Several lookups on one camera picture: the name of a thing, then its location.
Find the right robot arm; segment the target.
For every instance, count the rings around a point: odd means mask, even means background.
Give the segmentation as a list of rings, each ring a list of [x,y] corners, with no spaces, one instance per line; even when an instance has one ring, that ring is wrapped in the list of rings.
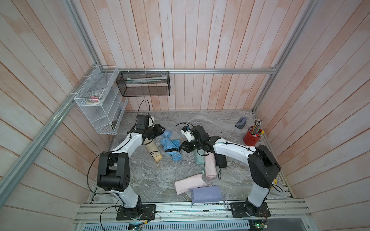
[[[273,186],[274,179],[281,170],[269,148],[264,145],[245,146],[227,141],[219,136],[210,136],[203,126],[186,125],[181,129],[186,137],[179,150],[191,153],[195,150],[203,150],[214,155],[222,155],[236,159],[249,166],[253,186],[245,201],[246,212],[250,216],[256,216],[256,212],[265,205],[265,200]]]

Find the beige umbrella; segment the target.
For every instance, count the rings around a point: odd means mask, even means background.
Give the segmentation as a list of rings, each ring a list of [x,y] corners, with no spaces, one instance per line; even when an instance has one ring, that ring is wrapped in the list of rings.
[[[157,168],[160,169],[160,161],[163,159],[163,156],[153,140],[145,139],[144,145],[147,148],[151,157],[155,160]]]

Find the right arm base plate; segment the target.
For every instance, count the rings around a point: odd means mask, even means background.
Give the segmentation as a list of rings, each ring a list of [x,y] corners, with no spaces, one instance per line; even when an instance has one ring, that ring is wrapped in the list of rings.
[[[269,207],[263,202],[260,207],[255,207],[249,201],[230,203],[230,209],[234,218],[268,218],[271,216]]]

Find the mint green umbrella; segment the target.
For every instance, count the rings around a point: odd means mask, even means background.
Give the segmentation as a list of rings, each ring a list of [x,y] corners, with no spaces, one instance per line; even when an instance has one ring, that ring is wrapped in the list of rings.
[[[202,149],[194,151],[194,161],[197,165],[205,164],[205,152]]]

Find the blue umbrella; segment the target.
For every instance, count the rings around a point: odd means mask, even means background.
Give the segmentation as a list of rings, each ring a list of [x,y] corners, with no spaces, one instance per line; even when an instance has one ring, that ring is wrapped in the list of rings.
[[[165,150],[165,152],[171,156],[171,158],[173,159],[173,161],[180,161],[182,160],[182,155],[181,153],[178,151],[178,149],[176,148],[172,148],[172,149],[167,149]]]

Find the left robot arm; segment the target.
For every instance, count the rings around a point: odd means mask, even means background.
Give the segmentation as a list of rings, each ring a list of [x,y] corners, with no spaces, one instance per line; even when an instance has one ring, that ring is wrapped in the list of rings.
[[[142,213],[142,201],[130,185],[130,157],[144,141],[152,141],[165,132],[160,124],[155,124],[151,115],[137,116],[127,137],[117,147],[99,156],[97,187],[113,194],[120,202],[119,211],[138,217]]]

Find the blue umbrella sleeve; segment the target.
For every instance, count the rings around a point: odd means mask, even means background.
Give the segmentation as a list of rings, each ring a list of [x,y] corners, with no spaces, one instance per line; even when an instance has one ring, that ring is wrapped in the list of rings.
[[[161,140],[161,144],[164,148],[165,152],[177,152],[179,151],[181,142],[179,140],[172,140],[172,132],[169,130],[165,130],[164,133],[161,135],[163,138]]]

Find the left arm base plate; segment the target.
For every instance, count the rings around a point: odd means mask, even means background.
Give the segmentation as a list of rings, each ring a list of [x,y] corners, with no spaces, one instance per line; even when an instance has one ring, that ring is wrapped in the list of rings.
[[[118,221],[140,221],[153,220],[155,218],[156,205],[138,205],[135,208],[119,206],[116,220]]]

